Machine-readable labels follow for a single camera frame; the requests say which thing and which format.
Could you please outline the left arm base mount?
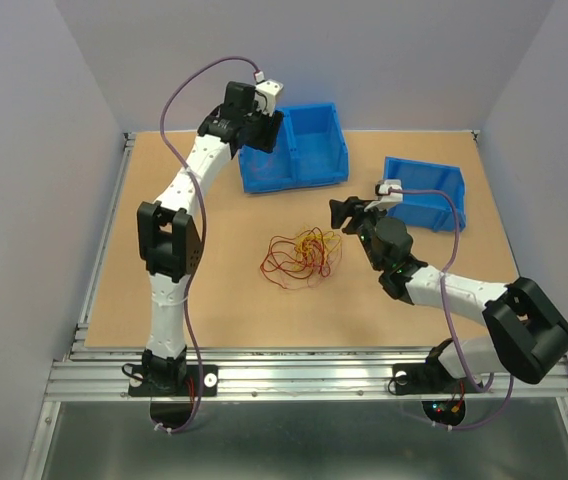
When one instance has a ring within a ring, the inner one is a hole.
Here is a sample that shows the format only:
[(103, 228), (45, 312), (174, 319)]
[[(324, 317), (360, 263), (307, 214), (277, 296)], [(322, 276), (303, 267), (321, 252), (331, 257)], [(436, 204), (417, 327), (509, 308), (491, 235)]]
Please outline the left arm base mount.
[(185, 372), (179, 373), (177, 378), (145, 373), (141, 365), (132, 363), (125, 363), (121, 370), (129, 380), (128, 395), (131, 397), (215, 397), (217, 395), (219, 380), (217, 365), (203, 365), (202, 392), (199, 392), (200, 375), (196, 364), (187, 364)]

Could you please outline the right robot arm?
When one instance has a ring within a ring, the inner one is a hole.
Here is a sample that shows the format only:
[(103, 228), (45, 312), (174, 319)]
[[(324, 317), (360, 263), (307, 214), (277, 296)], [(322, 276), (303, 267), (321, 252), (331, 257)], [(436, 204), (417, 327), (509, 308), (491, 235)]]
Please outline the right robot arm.
[(412, 254), (406, 225), (378, 201), (351, 196), (330, 200), (329, 208), (332, 228), (358, 237), (390, 298), (439, 308), (447, 320), (458, 315), (488, 331), (469, 341), (452, 334), (423, 362), (395, 365), (392, 394), (449, 393), (460, 382), (474, 387), (481, 375), (495, 373), (538, 384), (568, 352), (568, 321), (535, 281), (485, 282), (438, 270)]

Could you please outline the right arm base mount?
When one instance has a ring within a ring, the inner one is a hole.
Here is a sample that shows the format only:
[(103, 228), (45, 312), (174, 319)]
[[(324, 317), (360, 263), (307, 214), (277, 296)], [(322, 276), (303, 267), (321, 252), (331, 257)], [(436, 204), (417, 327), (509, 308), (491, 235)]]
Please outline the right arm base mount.
[(453, 394), (460, 387), (472, 392), (468, 379), (453, 378), (444, 367), (428, 363), (395, 364), (387, 391), (391, 395)]

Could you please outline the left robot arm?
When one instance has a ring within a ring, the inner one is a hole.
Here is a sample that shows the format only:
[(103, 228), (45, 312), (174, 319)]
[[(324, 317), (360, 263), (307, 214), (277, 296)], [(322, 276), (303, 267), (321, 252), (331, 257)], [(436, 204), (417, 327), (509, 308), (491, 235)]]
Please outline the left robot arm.
[(151, 285), (151, 329), (138, 365), (126, 364), (133, 397), (181, 396), (200, 379), (187, 366), (188, 294), (203, 255), (204, 196), (244, 146), (273, 151), (283, 120), (280, 82), (230, 82), (223, 102), (202, 122), (166, 189), (136, 213), (139, 254)]

